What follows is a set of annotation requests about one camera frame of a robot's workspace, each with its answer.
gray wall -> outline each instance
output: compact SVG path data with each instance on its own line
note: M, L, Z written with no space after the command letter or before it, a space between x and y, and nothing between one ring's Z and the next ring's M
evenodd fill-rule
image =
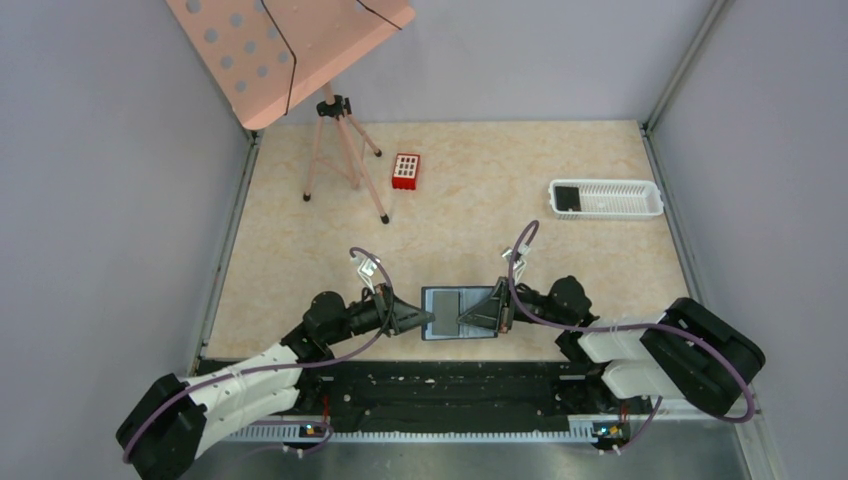
M363 119L647 118L712 2L410 3L415 20L335 83ZM313 122L318 101L285 121Z
M138 478L114 432L183 371L245 139L162 1L0 14L0 478Z
M768 357L788 478L844 478L848 2L736 2L656 134L710 306Z

black cable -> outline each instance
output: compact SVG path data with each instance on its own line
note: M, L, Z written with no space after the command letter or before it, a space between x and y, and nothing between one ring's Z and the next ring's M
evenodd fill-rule
M265 5L265 0L259 1L262 3L262 8L265 9L265 13L268 14L268 18L271 19L271 23L274 24L274 28L277 29L277 33L280 34L280 38L283 39L283 43L286 44L286 49L289 51L289 53L292 54L292 61L294 62L294 65L292 65L292 77L289 80L289 94L286 96L286 112L283 114L283 116L286 116L289 114L289 105L291 105L291 92L292 90L294 90L294 73L297 71L297 55L294 53L294 50L292 50L291 45L289 45L289 41L286 40L286 36L283 35L283 31L280 29L280 26L277 25L277 20L274 18L273 15L271 15L271 11L268 10L268 6Z
M388 18L386 18L386 17L384 17L384 16L380 15L380 14L379 14L377 11L375 11L373 8L371 8L371 7L369 7L368 5L365 5L364 3L362 3L362 0L356 0L356 3L358 3L358 4L362 5L362 8L364 8L365 10L368 10L369 12L373 13L374 15L377 15L378 17L380 17L380 18L382 18L383 20L385 20L385 21L386 21L389 25L391 25L391 26L393 26L393 27L397 28L398 30L403 30L402 28L400 28L399 26L397 26L397 24L395 24L393 21L391 21L391 20L389 20Z

white plastic tray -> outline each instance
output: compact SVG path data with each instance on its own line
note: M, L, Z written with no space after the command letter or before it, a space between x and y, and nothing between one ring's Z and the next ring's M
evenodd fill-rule
M576 187L580 211L557 210L555 187ZM551 208L560 220L646 220L663 213L656 184L645 180L554 180L548 187Z

hole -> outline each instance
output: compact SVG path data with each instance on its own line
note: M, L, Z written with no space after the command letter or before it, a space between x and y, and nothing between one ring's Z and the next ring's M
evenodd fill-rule
M240 13L230 15L230 25L232 25L233 28L240 27L242 23L244 23L244 17L242 17Z
M203 5L200 4L200 0L188 0L186 2L186 10L188 13L197 13L200 11L200 8Z
M207 28L203 38L209 43L215 43L218 40L218 31L214 28Z

wooden tabletop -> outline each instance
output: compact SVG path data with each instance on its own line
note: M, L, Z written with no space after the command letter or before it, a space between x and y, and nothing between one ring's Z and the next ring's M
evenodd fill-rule
M380 222L364 185L352 190L322 168L312 201L301 196L314 126L266 130L207 349L209 358L252 356L301 322L312 298L346 302L362 288L348 248L382 259L395 292L419 305L421 287L493 285L500 257L532 219L541 228L522 281L547 293L574 275L601 316L660 312L687 294L664 216L647 221L555 219L557 178L653 180L636 122L370 124L382 158L366 163L391 217ZM415 191L393 190L397 152L421 154ZM341 164L335 131L324 155ZM558 331L516 324L497 339L424 342L419 331L380 339L359 359L563 360ZM336 356L369 335L333 347Z

